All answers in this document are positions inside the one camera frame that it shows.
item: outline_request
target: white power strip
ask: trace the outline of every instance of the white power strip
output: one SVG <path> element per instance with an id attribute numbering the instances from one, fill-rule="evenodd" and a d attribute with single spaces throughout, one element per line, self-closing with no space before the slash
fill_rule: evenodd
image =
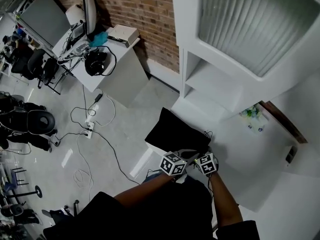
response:
<path id="1" fill-rule="evenodd" d="M 88 122 L 88 128 L 90 129 L 90 130 L 94 130 L 94 127 L 95 127 L 95 123 L 94 122 Z M 90 131 L 90 130 L 86 130 L 85 132 L 88 134 L 88 136 L 86 136 L 88 139 L 91 139 L 91 136 L 92 136 L 92 131 Z"/>

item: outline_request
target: white wall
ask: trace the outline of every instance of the white wall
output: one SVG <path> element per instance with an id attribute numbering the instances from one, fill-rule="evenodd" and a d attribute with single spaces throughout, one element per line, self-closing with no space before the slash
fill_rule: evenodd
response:
<path id="1" fill-rule="evenodd" d="M 316 240 L 320 231 L 320 71 L 272 102 L 309 143 L 298 147 L 259 211 L 242 208 L 242 212 L 245 219 L 256 221 L 262 240 Z"/>
<path id="2" fill-rule="evenodd" d="M 2 38 L 4 36 L 11 36 L 14 31 L 15 22 L 11 20 L 7 15 L 4 15 L 0 20 L 0 51 L 4 48 Z"/>

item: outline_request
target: white cabinet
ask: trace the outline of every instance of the white cabinet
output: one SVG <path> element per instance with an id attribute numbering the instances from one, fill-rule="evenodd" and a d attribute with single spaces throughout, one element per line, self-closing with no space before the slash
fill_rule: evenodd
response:
<path id="1" fill-rule="evenodd" d="M 173 0 L 181 91 L 172 110 L 183 119 L 185 102 L 218 122 L 305 79 L 320 66 L 319 1 Z"/>

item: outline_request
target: white cable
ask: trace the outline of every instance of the white cable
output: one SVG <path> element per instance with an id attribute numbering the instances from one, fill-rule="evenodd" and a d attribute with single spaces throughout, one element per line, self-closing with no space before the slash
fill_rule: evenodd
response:
<path id="1" fill-rule="evenodd" d="M 91 171 L 90 171 L 90 166 L 89 166 L 87 160 L 85 159 L 85 157 L 84 157 L 84 156 L 81 154 L 81 152 L 80 152 L 79 143 L 78 143 L 79 137 L 80 137 L 80 135 L 78 135 L 78 137 L 76 138 L 76 141 L 75 141 L 75 142 L 76 142 L 76 145 L 77 145 L 77 147 L 78 147 L 78 152 L 79 152 L 80 156 L 82 156 L 83 160 L 85 161 L 85 163 L 86 163 L 86 165 L 87 165 L 87 167 L 88 167 L 88 172 L 89 172 L 89 173 L 87 173 L 86 171 L 84 171 L 84 170 L 82 170 L 82 169 L 77 169 L 77 170 L 74 171 L 72 178 L 73 178 L 74 182 L 77 184 L 78 188 L 80 188 L 80 189 L 89 188 L 88 199 L 89 199 L 89 203 L 90 203 L 90 192 L 91 192 L 91 189 L 92 189 L 92 187 L 93 187 L 93 185 L 94 185 L 94 180 L 92 179 L 92 175 L 91 175 Z M 77 177 L 77 173 L 80 173 L 81 179 L 79 179 L 79 178 Z M 86 175 L 89 177 L 89 184 L 88 184 L 88 186 L 81 186 L 81 184 L 84 183 L 84 178 L 83 178 L 82 173 L 86 174 Z"/>
<path id="2" fill-rule="evenodd" d="M 106 123 L 106 124 L 104 124 L 104 125 L 101 125 L 101 124 L 100 124 L 98 121 L 96 121 L 96 120 L 92 120 L 93 122 L 96 122 L 96 123 L 97 123 L 99 126 L 101 126 L 101 127 L 105 127 L 105 126 L 109 125 L 109 124 L 115 119 L 115 117 L 116 117 L 116 106 L 115 106 L 115 103 L 113 102 L 112 99 L 110 99 L 110 98 L 108 97 L 107 94 L 105 94 L 105 96 L 107 97 L 107 99 L 108 99 L 109 101 L 112 102 L 114 113 L 113 113 L 112 119 L 111 119 L 108 123 Z M 97 104 L 95 104 L 95 105 L 94 105 L 94 108 L 92 109 L 94 112 L 96 112 L 96 111 L 95 111 L 96 105 L 97 105 Z M 96 115 L 96 114 L 94 114 L 94 115 L 90 114 L 89 111 L 88 111 L 88 114 L 89 114 L 91 117 L 94 117 L 94 115 Z"/>

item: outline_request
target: brick wall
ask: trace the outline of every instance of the brick wall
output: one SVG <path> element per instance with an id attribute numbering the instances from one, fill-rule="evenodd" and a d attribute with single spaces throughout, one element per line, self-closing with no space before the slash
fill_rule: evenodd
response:
<path id="1" fill-rule="evenodd" d="M 60 0 L 68 9 L 82 0 Z M 97 0 L 104 24 L 135 27 L 139 30 L 145 55 L 179 72 L 179 48 L 176 45 L 172 0 Z"/>

